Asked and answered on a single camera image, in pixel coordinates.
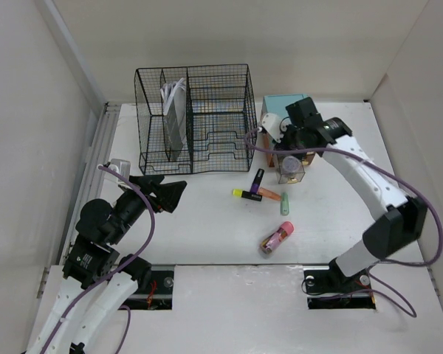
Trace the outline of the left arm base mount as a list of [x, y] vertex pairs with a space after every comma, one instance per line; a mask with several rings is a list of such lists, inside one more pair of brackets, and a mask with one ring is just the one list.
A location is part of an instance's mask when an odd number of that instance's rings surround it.
[[123, 304], [131, 310], [171, 310], [174, 271], [174, 265], [155, 265], [147, 286], [138, 289]]

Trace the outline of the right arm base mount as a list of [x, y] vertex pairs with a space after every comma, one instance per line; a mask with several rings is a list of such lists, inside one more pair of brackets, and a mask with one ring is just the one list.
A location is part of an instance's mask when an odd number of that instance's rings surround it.
[[366, 270], [340, 283], [329, 278], [328, 267], [307, 267], [303, 270], [302, 291], [307, 295], [310, 310], [375, 310], [371, 280]]

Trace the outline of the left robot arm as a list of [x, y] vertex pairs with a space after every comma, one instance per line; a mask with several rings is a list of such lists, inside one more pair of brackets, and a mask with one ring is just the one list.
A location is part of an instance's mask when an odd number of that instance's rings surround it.
[[80, 211], [75, 243], [63, 265], [58, 295], [28, 353], [87, 353], [110, 316], [151, 281], [151, 264], [139, 254], [114, 249], [144, 213], [172, 213], [186, 181], [163, 176], [119, 177], [122, 195], [114, 204], [97, 198]]

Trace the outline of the clear jar of pins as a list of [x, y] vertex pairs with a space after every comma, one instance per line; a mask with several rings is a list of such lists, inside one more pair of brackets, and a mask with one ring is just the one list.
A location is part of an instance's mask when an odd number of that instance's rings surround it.
[[284, 173], [298, 173], [302, 168], [302, 162], [294, 156], [284, 157], [281, 167]]

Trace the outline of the grey booklet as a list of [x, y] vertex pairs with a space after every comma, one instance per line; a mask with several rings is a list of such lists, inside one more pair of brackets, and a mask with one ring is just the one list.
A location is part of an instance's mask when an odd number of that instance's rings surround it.
[[167, 138], [167, 155], [170, 162], [175, 162], [184, 150], [187, 142], [187, 86], [186, 79], [164, 83], [160, 89], [162, 96], [162, 114]]

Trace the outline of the clear drawer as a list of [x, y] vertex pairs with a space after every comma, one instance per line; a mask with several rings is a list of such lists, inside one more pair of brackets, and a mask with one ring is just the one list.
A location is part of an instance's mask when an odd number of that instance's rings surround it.
[[275, 155], [274, 163], [275, 163], [275, 171], [278, 177], [279, 184], [296, 184], [300, 183], [305, 175], [304, 166], [302, 166], [301, 170], [298, 173], [286, 174], [283, 172], [281, 163], [284, 157], [290, 155]]

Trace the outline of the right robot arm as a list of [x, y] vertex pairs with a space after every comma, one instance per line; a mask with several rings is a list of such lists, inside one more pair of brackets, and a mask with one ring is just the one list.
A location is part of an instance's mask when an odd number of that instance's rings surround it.
[[360, 241], [329, 263], [325, 282], [342, 291], [369, 266], [419, 239], [427, 214], [420, 197], [411, 197], [375, 170], [352, 130], [340, 118], [324, 120], [309, 97], [286, 107], [281, 146], [316, 152], [351, 185], [374, 219]]

